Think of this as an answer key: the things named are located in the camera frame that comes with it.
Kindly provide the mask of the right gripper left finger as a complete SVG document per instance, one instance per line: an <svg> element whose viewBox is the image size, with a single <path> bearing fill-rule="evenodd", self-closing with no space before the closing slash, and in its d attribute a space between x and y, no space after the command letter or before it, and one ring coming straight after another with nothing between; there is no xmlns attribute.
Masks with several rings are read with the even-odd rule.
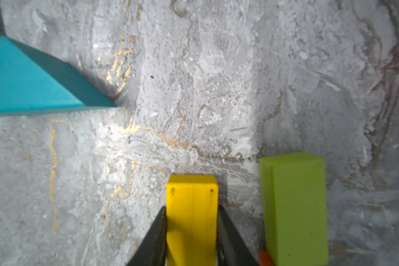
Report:
<svg viewBox="0 0 399 266"><path fill-rule="evenodd" d="M142 243L126 266L166 265L167 216L163 206L154 219Z"/></svg>

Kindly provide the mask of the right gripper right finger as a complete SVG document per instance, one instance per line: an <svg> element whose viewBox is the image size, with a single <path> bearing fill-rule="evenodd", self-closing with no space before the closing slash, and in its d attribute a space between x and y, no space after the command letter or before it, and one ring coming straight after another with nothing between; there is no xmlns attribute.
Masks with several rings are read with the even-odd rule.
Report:
<svg viewBox="0 0 399 266"><path fill-rule="evenodd" d="M222 205L218 206L216 248L218 266L259 265Z"/></svg>

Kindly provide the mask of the yellow block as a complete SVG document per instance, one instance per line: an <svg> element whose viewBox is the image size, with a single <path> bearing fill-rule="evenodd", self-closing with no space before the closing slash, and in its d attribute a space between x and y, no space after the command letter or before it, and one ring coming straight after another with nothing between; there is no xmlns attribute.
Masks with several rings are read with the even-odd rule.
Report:
<svg viewBox="0 0 399 266"><path fill-rule="evenodd" d="M170 176L166 187L169 266L216 265L218 193L214 176Z"/></svg>

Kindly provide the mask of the orange block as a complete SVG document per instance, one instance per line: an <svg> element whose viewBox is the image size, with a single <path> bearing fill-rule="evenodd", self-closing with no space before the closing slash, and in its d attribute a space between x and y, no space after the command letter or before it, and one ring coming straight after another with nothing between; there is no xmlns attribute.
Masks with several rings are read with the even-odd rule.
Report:
<svg viewBox="0 0 399 266"><path fill-rule="evenodd" d="M259 253L258 261L260 266L275 266L275 263L272 261L270 255L266 251Z"/></svg>

